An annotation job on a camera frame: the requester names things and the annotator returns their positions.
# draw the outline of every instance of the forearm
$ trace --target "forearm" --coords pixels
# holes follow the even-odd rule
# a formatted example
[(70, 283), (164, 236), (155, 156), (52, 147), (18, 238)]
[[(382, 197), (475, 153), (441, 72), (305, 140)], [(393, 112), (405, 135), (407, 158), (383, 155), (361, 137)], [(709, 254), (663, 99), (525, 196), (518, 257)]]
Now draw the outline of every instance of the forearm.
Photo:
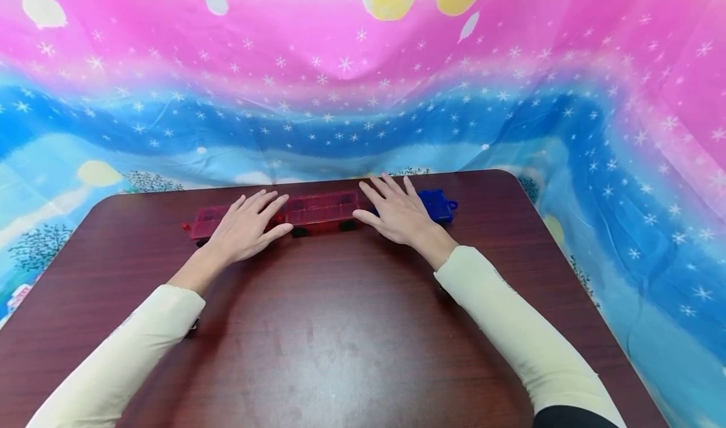
[(154, 366), (189, 332), (224, 263), (197, 251), (77, 367), (38, 409), (31, 428), (114, 427)]
[(625, 427), (597, 374), (476, 248), (455, 248), (435, 278), (509, 362), (528, 391), (535, 413), (569, 405)]

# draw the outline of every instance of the hand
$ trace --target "hand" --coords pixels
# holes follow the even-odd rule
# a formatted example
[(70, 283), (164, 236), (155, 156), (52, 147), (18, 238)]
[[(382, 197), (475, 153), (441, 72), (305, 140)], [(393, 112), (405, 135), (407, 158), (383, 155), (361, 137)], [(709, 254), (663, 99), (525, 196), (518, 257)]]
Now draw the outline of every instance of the hand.
[(378, 216), (362, 209), (355, 210), (353, 216), (387, 239), (415, 248), (434, 270), (439, 270), (458, 243), (431, 220), (411, 180), (404, 178), (406, 191), (385, 173), (383, 180), (373, 176), (371, 182), (380, 194), (364, 182), (360, 188), (376, 207)]
[(277, 191), (266, 193), (266, 190), (260, 190), (250, 198), (242, 195), (229, 207), (204, 248), (214, 251), (229, 265), (257, 255), (270, 242), (292, 231), (290, 223), (283, 223), (264, 232), (274, 214), (287, 202), (287, 195), (274, 199), (276, 196)]

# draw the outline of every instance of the fabric backdrop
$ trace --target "fabric backdrop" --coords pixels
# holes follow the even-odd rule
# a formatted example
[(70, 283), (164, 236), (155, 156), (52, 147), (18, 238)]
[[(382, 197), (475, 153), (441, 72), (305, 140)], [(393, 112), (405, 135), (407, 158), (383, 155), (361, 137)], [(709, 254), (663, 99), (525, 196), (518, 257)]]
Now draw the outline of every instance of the fabric backdrop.
[(500, 168), (672, 426), (726, 427), (726, 0), (0, 0), (0, 26), (3, 323), (109, 195)]

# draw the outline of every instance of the toy train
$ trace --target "toy train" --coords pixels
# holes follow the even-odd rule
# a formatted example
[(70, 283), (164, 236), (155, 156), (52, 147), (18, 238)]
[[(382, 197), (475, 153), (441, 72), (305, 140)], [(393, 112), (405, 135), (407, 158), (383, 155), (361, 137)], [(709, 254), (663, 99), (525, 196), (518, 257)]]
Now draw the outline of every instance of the toy train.
[[(443, 190), (422, 190), (418, 195), (433, 221), (441, 226), (453, 221), (453, 211), (459, 204), (454, 200), (447, 200)], [(291, 197), (272, 218), (268, 228), (277, 224), (291, 223), (291, 234), (295, 238), (330, 231), (351, 231), (357, 228), (359, 223), (353, 217), (354, 210), (368, 209), (376, 212), (366, 202), (362, 202), (361, 198), (359, 192), (355, 190)], [(189, 233), (192, 241), (197, 242), (197, 246), (204, 246), (228, 209), (228, 205), (203, 207), (199, 209), (194, 223), (182, 223), (181, 227)]]

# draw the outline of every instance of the wooden table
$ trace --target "wooden table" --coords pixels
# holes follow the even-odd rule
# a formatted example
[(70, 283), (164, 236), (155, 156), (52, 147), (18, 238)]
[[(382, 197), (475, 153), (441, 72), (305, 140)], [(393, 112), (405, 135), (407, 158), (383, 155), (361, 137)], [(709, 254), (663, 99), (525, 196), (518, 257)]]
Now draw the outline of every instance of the wooden table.
[[(655, 405), (514, 176), (413, 178), (459, 202), (476, 246), (601, 375), (630, 427)], [(280, 185), (345, 190), (355, 181)], [(195, 250), (180, 224), (257, 187), (116, 195), (91, 210), (0, 332), (0, 420), (22, 427)], [(154, 370), (122, 427), (529, 427), (506, 362), (411, 250), (371, 229), (287, 238), (225, 272), (199, 330)]]

